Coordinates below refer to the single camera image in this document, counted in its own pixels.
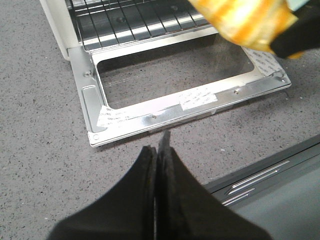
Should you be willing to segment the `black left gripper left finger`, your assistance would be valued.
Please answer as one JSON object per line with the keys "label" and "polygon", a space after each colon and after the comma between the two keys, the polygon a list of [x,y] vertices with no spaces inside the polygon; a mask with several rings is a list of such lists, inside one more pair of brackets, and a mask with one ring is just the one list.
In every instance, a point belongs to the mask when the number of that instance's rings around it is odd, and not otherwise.
{"label": "black left gripper left finger", "polygon": [[144,146],[136,161],[100,199],[60,221],[49,240],[152,240],[156,149]]}

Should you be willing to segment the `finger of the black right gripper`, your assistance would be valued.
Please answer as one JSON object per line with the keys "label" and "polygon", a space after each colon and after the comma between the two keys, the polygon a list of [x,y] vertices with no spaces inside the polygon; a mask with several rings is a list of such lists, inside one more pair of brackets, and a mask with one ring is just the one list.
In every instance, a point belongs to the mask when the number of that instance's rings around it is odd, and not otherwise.
{"label": "finger of the black right gripper", "polygon": [[297,21],[271,42],[275,55],[283,59],[320,47],[320,2],[308,0],[293,14]]}

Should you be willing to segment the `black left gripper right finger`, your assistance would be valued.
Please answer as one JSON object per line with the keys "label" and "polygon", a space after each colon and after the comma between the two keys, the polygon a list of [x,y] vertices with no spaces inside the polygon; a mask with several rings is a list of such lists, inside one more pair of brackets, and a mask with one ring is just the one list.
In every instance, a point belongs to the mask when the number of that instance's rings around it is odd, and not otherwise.
{"label": "black left gripper right finger", "polygon": [[215,199],[189,172],[173,147],[160,140],[156,173],[159,240],[270,240],[263,228]]}

